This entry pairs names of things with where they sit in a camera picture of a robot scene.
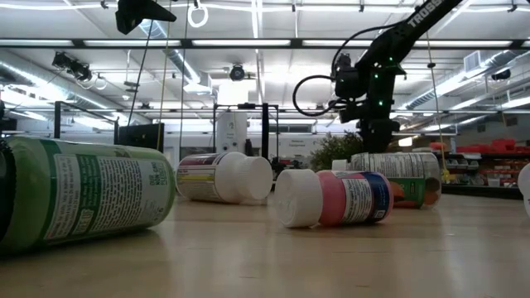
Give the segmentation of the clear gummy bottle white cap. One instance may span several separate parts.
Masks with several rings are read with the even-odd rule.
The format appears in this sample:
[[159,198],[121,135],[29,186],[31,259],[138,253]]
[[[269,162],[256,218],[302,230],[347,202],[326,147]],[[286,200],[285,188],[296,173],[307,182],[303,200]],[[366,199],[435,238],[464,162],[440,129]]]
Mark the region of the clear gummy bottle white cap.
[[394,206],[433,209],[441,197],[441,169],[429,152],[359,153],[350,160],[333,160],[334,171],[375,171],[390,182]]

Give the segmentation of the black monitor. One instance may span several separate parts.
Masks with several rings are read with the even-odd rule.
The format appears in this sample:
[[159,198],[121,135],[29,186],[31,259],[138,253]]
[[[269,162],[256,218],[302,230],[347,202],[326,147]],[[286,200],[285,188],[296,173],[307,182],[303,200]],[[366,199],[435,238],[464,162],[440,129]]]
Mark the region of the black monitor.
[[118,129],[117,145],[164,151],[165,124],[123,126]]

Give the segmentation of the red storage bins shelf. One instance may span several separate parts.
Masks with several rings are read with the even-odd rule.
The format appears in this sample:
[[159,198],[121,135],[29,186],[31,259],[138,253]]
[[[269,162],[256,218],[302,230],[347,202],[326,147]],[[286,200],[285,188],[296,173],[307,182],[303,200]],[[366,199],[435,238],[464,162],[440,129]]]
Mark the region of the red storage bins shelf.
[[446,185],[488,187],[518,186],[520,170],[530,162],[530,147],[517,146],[513,139],[494,139],[491,143],[456,146],[447,151],[445,146],[432,143],[431,149],[441,165],[441,150],[445,152],[450,180]]

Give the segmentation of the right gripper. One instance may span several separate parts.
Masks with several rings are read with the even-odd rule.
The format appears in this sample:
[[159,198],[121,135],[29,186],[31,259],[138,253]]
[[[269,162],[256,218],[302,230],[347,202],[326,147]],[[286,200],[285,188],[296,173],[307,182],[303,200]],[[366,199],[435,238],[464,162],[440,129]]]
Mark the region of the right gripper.
[[344,104],[340,108],[340,121],[348,123],[358,120],[356,127],[363,140],[364,150],[369,153],[382,153],[393,139],[393,133],[399,132],[400,123],[390,118],[392,99],[365,99],[355,102],[353,99],[340,99]]

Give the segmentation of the white bottle blue striped label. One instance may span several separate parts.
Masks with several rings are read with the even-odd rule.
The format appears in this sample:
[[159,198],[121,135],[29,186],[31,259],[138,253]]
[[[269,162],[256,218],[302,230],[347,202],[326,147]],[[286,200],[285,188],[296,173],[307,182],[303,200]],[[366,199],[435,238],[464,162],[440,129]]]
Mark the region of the white bottle blue striped label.
[[530,218],[530,162],[518,174],[518,188],[523,196],[525,211]]

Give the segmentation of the green medicine bottle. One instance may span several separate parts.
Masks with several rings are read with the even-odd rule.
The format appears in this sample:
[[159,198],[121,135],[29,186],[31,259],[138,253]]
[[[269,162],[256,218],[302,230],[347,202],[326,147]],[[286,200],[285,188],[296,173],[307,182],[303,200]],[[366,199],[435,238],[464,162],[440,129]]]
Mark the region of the green medicine bottle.
[[0,256],[156,226],[175,195],[154,149],[0,138]]

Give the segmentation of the potted green plant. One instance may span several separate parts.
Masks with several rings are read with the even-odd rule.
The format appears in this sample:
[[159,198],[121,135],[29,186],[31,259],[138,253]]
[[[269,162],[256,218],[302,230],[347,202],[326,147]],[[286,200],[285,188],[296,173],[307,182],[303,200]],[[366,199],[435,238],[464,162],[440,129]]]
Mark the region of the potted green plant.
[[350,161],[352,155],[364,152],[363,140],[354,132],[345,131],[342,136],[328,133],[318,144],[310,155],[313,171],[330,170],[334,160]]

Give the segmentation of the large white bottle maroon label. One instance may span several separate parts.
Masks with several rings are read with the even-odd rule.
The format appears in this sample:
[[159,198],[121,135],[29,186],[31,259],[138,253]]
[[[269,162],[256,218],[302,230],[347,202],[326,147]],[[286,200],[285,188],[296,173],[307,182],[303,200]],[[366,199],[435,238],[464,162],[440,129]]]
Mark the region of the large white bottle maroon label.
[[176,169],[176,186],[189,200],[221,204],[262,201],[272,189],[269,161],[232,151],[187,156]]

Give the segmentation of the white cabinet machine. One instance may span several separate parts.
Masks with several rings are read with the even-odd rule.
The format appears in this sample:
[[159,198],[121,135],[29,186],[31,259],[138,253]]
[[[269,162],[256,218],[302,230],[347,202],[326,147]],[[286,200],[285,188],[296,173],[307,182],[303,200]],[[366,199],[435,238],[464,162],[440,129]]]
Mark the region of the white cabinet machine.
[[248,132],[246,113],[226,111],[216,120],[215,146],[217,152],[244,153]]

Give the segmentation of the pink bottle white cap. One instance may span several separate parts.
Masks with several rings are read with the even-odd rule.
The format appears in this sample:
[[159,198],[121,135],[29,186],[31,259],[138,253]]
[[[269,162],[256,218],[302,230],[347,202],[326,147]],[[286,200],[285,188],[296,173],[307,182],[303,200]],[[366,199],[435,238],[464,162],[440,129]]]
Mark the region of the pink bottle white cap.
[[372,171],[285,170],[274,195],[286,228],[377,223],[394,205],[389,180]]

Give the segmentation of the black frame wooden shelf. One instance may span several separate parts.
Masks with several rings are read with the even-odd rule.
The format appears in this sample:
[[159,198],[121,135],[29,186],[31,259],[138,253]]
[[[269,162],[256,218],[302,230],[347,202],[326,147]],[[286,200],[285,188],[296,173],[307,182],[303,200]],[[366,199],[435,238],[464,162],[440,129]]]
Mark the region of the black frame wooden shelf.
[[[62,105],[65,105],[67,106],[68,108],[62,108],[61,106]],[[276,131],[275,131],[275,135],[276,135],[276,154],[277,156],[279,155],[279,131],[278,131],[278,127],[279,127],[279,123],[278,123],[278,116],[279,116],[279,112],[280,112],[280,109],[279,109],[279,106],[277,104],[268,104],[268,103],[264,103],[264,104],[254,104],[254,103],[239,103],[239,104],[217,104],[217,103],[214,103],[214,106],[213,108],[211,109],[212,110],[212,143],[211,143],[211,148],[212,148],[212,151],[213,152],[217,152],[217,139],[220,140],[220,137],[218,137],[218,134],[217,132],[219,132],[219,129],[217,128],[217,125],[216,125],[216,120],[218,118],[220,118],[220,116],[217,116],[217,110],[221,109],[221,108],[226,108],[225,109],[225,112],[228,112],[228,111],[233,111],[233,109],[231,108],[235,108],[237,107],[238,109],[235,110],[235,112],[245,112],[245,111],[249,111],[249,110],[257,110],[258,108],[260,108],[260,110],[262,111],[261,114],[262,114],[262,157],[268,159],[268,154],[269,154],[269,133],[270,133],[270,119],[269,119],[269,109],[270,108],[274,108],[276,109]],[[112,128],[113,128],[113,144],[114,145],[120,145],[120,136],[121,136],[121,132],[120,132],[120,126],[119,126],[119,123],[118,123],[118,119],[116,120],[113,120],[113,119],[110,119],[110,118],[106,118],[105,116],[103,116],[102,114],[100,113],[96,113],[92,110],[88,110],[88,109],[85,109],[85,108],[81,108],[80,106],[77,106],[77,105],[74,105],[74,104],[71,104],[71,103],[67,103],[67,102],[64,102],[64,101],[57,101],[55,102],[54,104],[54,120],[53,120],[53,123],[54,123],[54,127],[53,127],[53,138],[54,139],[60,139],[60,135],[61,135],[61,128],[60,128],[60,120],[61,120],[61,114],[63,111],[65,112],[72,112],[74,110],[79,110],[81,112],[84,112],[84,113],[88,113],[88,114],[91,114],[93,116],[95,116],[96,118],[100,118],[100,119],[103,119],[105,121],[108,121],[108,122],[111,122],[113,124]],[[150,131],[150,135],[155,135],[155,132],[157,133],[157,139],[155,140],[154,142],[154,145],[155,145],[155,149],[157,149],[158,151],[160,151],[160,147],[161,147],[161,141],[159,141],[159,138],[160,138],[160,135],[161,135],[161,125],[162,123],[158,123],[158,124],[145,124],[145,125],[140,125],[140,126],[153,126],[153,128],[151,129]],[[131,130],[133,129],[136,129],[135,127],[138,127],[138,126],[130,126],[130,125],[127,125],[124,127],[123,129],[123,132],[124,132],[124,136],[127,136],[127,135],[130,135],[130,132]]]

